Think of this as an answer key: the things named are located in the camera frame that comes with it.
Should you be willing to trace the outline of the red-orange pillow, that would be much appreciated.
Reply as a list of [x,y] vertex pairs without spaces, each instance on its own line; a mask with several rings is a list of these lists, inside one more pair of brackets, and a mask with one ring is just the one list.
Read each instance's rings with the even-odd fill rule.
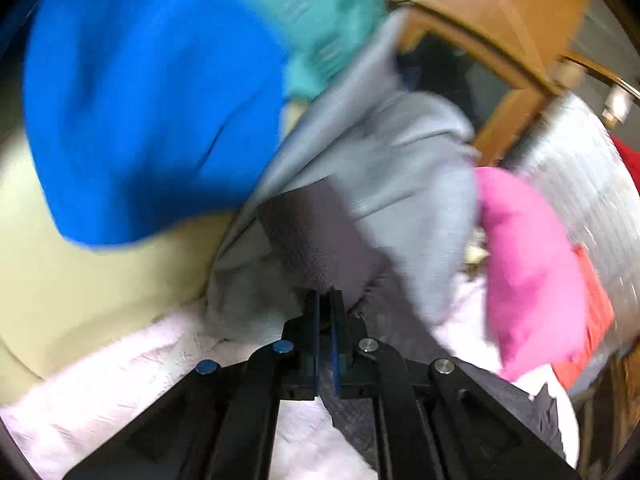
[[615,318],[612,302],[590,261],[587,249],[578,244],[573,247],[573,252],[586,289],[586,336],[584,348],[577,358],[552,365],[556,378],[565,390],[570,390],[576,384]]

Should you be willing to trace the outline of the grey coat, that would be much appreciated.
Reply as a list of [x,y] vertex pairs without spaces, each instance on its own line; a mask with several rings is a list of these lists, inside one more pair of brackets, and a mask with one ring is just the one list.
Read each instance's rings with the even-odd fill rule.
[[411,91],[392,12],[288,134],[222,240],[205,311],[220,339],[264,341],[297,309],[257,218],[281,193],[327,180],[366,240],[390,257],[419,318],[446,320],[476,219],[473,127],[442,96]]

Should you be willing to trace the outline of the blue garment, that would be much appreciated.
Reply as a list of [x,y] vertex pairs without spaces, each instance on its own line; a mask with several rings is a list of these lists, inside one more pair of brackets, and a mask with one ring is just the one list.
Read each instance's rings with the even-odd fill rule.
[[41,0],[23,104],[58,232],[114,246],[241,206],[277,151],[285,62],[241,0]]

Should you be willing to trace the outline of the white fluffy blanket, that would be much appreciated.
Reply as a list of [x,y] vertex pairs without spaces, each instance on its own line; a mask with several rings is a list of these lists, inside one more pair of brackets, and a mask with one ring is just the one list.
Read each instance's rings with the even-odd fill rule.
[[[494,336],[485,328],[485,280],[453,281],[448,321],[436,327],[435,341],[454,356],[498,378],[501,362]],[[100,444],[114,437],[145,408],[166,393],[199,358],[231,365],[250,356],[259,344],[216,339],[205,333],[204,304],[160,318],[86,356],[50,377],[12,404],[1,405],[2,422],[29,465],[43,479],[62,479]],[[570,397],[550,364],[530,370],[513,383],[530,403],[546,389],[558,412],[552,426],[565,460],[576,467],[579,429]],[[366,465],[367,443],[338,435],[337,415],[329,400],[284,402],[281,408],[270,479],[374,479]]]

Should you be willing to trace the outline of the red cloth on headboard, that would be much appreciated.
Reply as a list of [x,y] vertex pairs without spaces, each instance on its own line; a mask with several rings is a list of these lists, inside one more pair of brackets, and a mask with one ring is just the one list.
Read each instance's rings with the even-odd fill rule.
[[640,153],[615,136],[612,137],[612,141],[631,179],[634,180],[637,191],[640,192]]

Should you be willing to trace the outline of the teal garment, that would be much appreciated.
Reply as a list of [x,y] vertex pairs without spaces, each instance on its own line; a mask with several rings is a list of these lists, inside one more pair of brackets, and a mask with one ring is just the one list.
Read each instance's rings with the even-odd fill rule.
[[382,0],[245,0],[288,49],[285,92],[311,101],[350,63],[384,15]]

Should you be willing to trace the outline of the black quilted jacket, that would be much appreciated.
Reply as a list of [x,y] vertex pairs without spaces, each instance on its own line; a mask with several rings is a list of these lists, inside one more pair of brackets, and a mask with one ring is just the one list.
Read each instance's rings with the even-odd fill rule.
[[[293,287],[320,294],[338,290],[346,316],[363,320],[369,336],[390,344],[404,358],[424,364],[452,358],[416,316],[390,258],[369,246],[328,180],[273,197],[259,207],[258,218]],[[331,336],[326,332],[321,337],[322,403],[333,426],[378,470],[371,402],[338,400]],[[565,462],[558,407],[546,386],[531,401],[488,370],[452,360]]]

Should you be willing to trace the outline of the pink pillow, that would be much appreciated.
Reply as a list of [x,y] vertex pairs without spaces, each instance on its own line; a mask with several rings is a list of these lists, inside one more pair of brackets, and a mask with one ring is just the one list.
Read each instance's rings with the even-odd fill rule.
[[506,170],[475,169],[488,250],[486,310],[500,376],[514,382],[584,348],[585,284],[566,229],[537,190]]

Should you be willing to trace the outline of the silver foil insulation mat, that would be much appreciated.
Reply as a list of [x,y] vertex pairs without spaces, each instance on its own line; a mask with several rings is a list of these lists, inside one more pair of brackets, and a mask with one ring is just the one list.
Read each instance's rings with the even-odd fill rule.
[[500,166],[548,200],[612,302],[612,325],[567,390],[574,398],[639,336],[639,194],[600,118],[574,93],[552,101]]

